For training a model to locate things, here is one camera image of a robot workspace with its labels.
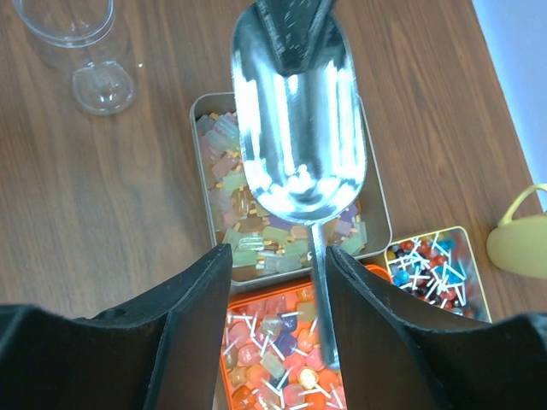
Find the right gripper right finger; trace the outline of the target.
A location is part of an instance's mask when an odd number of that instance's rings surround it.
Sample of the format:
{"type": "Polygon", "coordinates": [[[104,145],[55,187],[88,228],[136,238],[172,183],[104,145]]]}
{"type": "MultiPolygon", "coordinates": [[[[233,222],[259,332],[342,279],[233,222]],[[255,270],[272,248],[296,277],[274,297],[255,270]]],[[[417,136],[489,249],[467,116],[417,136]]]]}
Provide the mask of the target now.
{"type": "Polygon", "coordinates": [[[494,324],[434,307],[339,246],[326,280],[350,409],[543,409],[546,316],[494,324]]]}

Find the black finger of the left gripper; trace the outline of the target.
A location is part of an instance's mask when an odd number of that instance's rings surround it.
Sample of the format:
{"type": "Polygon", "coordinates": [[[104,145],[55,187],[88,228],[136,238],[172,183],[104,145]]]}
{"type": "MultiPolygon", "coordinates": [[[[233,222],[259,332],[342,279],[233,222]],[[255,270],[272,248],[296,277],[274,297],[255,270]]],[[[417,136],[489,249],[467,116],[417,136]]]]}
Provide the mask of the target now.
{"type": "Polygon", "coordinates": [[[258,0],[275,66],[284,76],[304,72],[336,2],[333,0],[258,0]]]}

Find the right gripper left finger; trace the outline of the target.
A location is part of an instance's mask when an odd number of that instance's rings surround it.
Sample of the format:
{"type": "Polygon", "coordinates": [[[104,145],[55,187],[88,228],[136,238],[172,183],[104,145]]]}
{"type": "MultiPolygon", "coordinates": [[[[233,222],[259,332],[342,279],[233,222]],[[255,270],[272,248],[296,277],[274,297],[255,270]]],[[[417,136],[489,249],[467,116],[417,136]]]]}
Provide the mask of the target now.
{"type": "Polygon", "coordinates": [[[219,245],[90,319],[2,306],[2,408],[210,409],[231,276],[219,245]]]}

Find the clear plastic jar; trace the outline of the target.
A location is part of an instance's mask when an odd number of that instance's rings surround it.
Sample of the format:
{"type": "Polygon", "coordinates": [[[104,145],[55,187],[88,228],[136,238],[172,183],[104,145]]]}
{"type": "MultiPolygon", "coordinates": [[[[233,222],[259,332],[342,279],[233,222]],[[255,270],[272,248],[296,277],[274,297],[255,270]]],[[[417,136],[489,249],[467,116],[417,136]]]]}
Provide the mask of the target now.
{"type": "Polygon", "coordinates": [[[114,1],[13,1],[35,54],[68,82],[80,107],[117,114],[137,95],[129,28],[114,1]]]}

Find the metal scoop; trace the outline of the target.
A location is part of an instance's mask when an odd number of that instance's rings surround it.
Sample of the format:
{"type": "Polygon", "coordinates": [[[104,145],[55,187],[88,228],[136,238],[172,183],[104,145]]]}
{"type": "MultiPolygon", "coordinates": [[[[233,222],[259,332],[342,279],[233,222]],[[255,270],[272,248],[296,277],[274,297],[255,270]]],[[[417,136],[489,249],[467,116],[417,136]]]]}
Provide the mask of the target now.
{"type": "Polygon", "coordinates": [[[332,11],[308,68],[284,76],[254,2],[234,27],[231,66],[248,186],[268,212],[308,229],[321,355],[339,369],[323,227],[353,203],[367,169],[349,41],[332,11]]]}

